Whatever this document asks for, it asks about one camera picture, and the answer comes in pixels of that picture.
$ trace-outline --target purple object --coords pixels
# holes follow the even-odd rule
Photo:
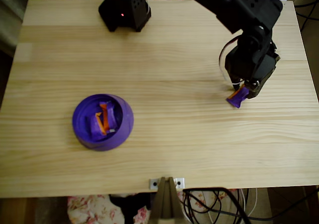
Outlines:
[[[87,120],[90,122],[90,133],[91,138],[94,141],[99,141],[103,138],[105,138],[105,135],[102,133],[99,123],[96,119],[95,114],[91,115],[90,117],[87,117]]]
[[[115,116],[114,116],[114,104],[112,102],[109,102],[106,106],[106,109],[108,111],[108,123],[110,129],[117,129],[118,124],[116,122]]]
[[[249,89],[247,87],[243,87],[231,98],[227,98],[226,100],[236,108],[240,108],[240,104],[247,98],[249,94]]]
[[[101,112],[100,102],[109,102],[114,104],[114,118],[118,126],[117,130],[108,133],[101,139],[93,138],[91,135],[90,117],[95,116],[95,113]],[[107,94],[98,94],[85,98],[75,109],[72,118],[73,130],[85,147],[97,150],[106,151],[121,145],[130,135],[134,116],[129,104],[124,99]]]

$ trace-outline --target metal bracket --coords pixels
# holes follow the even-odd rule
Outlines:
[[[154,183],[151,185],[158,188],[158,191],[153,201],[149,224],[187,224],[176,191],[176,182],[183,180],[184,185],[184,179],[170,177],[152,180]]]
[[[184,178],[173,178],[176,189],[185,188],[185,179]],[[160,178],[150,179],[150,189],[157,190],[159,188]]]

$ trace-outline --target floral fabric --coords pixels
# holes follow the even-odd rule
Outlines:
[[[216,196],[212,192],[192,192],[194,196],[207,205],[212,205]],[[178,198],[184,200],[184,192],[177,193]],[[220,193],[222,200],[225,193]],[[204,211],[205,208],[195,199],[190,198],[192,207],[197,211]],[[147,224],[151,212],[143,207],[138,210],[134,217],[135,224]],[[124,224],[124,216],[121,208],[115,206],[110,201],[109,195],[76,196],[68,198],[68,215],[72,224]]]

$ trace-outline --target black robotic arm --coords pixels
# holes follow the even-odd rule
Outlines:
[[[272,29],[283,5],[279,0],[195,0],[213,13],[231,33],[242,29],[238,45],[226,56],[225,68],[234,88],[245,81],[247,98],[256,97],[273,73],[279,56]]]

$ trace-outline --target robotic arm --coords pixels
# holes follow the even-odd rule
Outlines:
[[[226,56],[225,68],[235,90],[244,81],[249,99],[256,97],[273,73],[279,56],[272,29],[283,5],[279,0],[196,0],[216,14],[231,32],[242,29],[237,46]],[[99,13],[110,31],[130,26],[141,31],[151,16],[146,0],[104,0]]]
[[[196,1],[216,14],[231,33],[243,30],[237,46],[226,56],[225,68],[235,90],[240,81],[245,81],[247,98],[256,97],[280,59],[275,53],[272,29],[283,4],[279,0]]]

